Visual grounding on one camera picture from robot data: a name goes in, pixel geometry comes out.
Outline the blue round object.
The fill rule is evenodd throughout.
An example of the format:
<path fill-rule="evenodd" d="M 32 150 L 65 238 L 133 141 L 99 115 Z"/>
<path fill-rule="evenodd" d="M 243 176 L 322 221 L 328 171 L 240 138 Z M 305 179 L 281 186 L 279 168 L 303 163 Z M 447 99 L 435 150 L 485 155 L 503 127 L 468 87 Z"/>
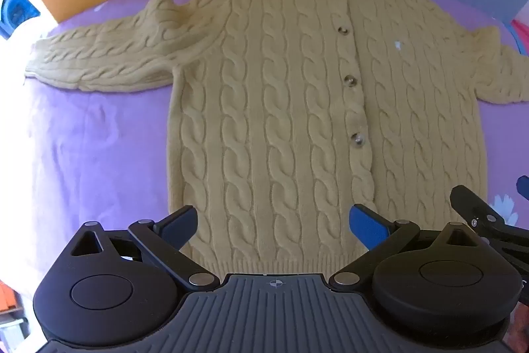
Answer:
<path fill-rule="evenodd" d="M 0 33 L 4 39 L 11 38 L 24 22 L 39 17 L 40 11 L 29 0 L 2 0 Z"/>

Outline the pink and blue pillow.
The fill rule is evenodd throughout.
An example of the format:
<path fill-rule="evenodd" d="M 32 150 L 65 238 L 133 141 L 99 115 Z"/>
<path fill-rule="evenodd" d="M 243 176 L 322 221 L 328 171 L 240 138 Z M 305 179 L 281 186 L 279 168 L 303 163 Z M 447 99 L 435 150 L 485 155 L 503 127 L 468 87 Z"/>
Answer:
<path fill-rule="evenodd" d="M 518 20 L 512 20 L 509 23 L 509 31 L 515 39 L 518 51 L 527 56 L 529 54 L 529 26 Z"/>

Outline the yellow cable-knit cardigan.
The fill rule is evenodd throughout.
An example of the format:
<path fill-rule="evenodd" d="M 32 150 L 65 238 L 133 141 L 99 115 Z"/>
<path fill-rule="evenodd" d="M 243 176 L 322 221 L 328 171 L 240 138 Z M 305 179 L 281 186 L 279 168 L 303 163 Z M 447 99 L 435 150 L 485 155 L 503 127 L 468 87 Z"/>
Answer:
<path fill-rule="evenodd" d="M 443 228 L 454 186 L 487 194 L 479 102 L 528 99 L 527 57 L 430 0 L 151 0 L 35 50 L 57 88 L 172 88 L 170 209 L 219 275 L 336 272 L 357 203 Z"/>

